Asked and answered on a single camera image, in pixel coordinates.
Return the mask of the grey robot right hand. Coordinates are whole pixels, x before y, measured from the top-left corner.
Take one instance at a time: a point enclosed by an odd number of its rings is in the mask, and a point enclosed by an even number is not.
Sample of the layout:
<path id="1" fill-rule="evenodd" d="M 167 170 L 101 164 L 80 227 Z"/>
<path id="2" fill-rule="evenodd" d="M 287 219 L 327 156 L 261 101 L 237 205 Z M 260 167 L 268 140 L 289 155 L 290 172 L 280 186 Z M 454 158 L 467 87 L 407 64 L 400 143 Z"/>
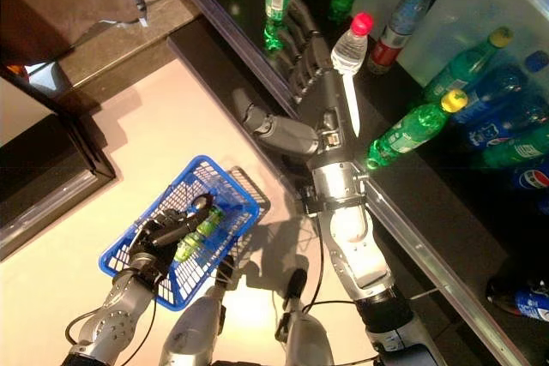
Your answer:
<path id="1" fill-rule="evenodd" d="M 242 87 L 232 91 L 237 119 L 261 145 L 308 159 L 313 168 L 354 158 L 353 131 L 343 78 L 320 28 L 302 0 L 289 0 L 282 49 L 274 53 L 286 77 L 296 119 L 267 112 Z"/>

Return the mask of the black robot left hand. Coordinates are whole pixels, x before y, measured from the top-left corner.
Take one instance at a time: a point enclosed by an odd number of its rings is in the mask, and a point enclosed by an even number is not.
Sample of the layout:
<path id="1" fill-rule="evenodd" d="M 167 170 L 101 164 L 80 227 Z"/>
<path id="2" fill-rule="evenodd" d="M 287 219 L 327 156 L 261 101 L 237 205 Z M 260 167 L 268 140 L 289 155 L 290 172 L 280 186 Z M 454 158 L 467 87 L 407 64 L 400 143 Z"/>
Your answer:
<path id="1" fill-rule="evenodd" d="M 180 240 L 196 232 L 209 216 L 211 208 L 205 207 L 191 216 L 166 210 L 165 214 L 148 220 L 130 246 L 130 265 L 145 273 L 145 277 L 165 278 Z"/>

